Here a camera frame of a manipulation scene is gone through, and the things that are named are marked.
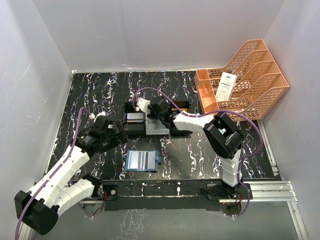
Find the three-compartment black white tray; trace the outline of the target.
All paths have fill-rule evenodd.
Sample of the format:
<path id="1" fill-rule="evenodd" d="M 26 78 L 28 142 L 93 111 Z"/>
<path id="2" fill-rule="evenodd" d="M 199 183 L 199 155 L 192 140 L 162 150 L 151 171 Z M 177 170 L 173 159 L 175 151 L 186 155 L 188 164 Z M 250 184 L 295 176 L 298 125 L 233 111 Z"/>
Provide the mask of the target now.
<path id="1" fill-rule="evenodd" d="M 139 136 L 186 136 L 192 134 L 192 131 L 188 130 L 177 130 L 166 128 L 160 120 L 149 118 L 144 113 L 144 121 L 141 123 L 128 123 L 127 122 L 127 113 L 142 112 L 134 111 L 132 102 L 125 102 L 123 105 L 123 120 L 122 125 L 126 134 L 130 137 L 139 137 Z"/>

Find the blue leather card holder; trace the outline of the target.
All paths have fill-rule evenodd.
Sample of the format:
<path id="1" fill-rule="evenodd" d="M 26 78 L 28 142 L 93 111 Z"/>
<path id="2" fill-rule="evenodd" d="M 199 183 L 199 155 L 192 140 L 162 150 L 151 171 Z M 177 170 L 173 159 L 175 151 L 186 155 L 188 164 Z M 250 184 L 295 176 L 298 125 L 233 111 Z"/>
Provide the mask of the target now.
<path id="1" fill-rule="evenodd" d="M 158 150 L 129 150 L 125 162 L 126 171 L 157 172 L 162 157 Z"/>

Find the white magnetic stripe card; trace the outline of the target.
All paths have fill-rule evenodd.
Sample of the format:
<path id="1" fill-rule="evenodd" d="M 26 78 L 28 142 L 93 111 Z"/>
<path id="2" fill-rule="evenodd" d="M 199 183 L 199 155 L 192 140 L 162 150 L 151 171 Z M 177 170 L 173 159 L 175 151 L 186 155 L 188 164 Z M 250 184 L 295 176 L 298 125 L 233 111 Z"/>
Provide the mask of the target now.
<path id="1" fill-rule="evenodd" d="M 156 151 L 143 151 L 141 153 L 141 168 L 143 170 L 154 169 L 156 165 Z"/>

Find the orange mesh file organizer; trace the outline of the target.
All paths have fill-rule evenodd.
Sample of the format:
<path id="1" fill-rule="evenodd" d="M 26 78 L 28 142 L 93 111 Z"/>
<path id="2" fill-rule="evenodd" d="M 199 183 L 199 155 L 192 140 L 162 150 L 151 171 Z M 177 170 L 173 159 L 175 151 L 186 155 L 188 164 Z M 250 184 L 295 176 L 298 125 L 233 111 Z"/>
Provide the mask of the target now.
<path id="1" fill-rule="evenodd" d="M 228 101 L 216 98 L 223 73 L 237 76 Z M 203 113 L 231 110 L 251 120 L 263 119 L 290 87 L 263 39 L 246 41 L 224 67 L 197 70 L 194 82 Z"/>

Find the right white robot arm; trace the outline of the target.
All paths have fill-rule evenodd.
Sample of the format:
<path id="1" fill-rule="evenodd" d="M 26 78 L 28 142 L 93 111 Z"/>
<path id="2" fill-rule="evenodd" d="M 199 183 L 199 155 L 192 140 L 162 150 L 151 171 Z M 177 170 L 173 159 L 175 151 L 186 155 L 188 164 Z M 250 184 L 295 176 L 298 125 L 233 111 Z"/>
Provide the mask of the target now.
<path id="1" fill-rule="evenodd" d="M 241 185 L 240 154 L 244 136 L 226 113 L 200 116 L 180 108 L 174 110 L 163 96 L 152 100 L 138 98 L 137 107 L 148 118 L 159 120 L 167 129 L 205 135 L 220 156 L 222 186 L 235 192 Z"/>

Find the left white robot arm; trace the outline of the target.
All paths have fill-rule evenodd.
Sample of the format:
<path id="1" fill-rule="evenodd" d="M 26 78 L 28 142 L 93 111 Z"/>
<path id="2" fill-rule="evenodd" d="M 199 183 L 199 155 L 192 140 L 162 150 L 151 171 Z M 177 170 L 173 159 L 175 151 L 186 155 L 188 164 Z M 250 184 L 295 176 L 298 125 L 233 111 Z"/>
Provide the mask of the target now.
<path id="1" fill-rule="evenodd" d="M 56 225 L 60 215 L 86 198 L 102 196 L 103 182 L 86 174 L 68 186 L 72 176 L 95 154 L 102 154 L 128 141 L 120 120 L 100 114 L 91 126 L 77 130 L 71 144 L 54 167 L 28 191 L 14 197 L 18 223 L 15 238 L 19 238 L 21 224 L 40 235 L 46 235 Z"/>

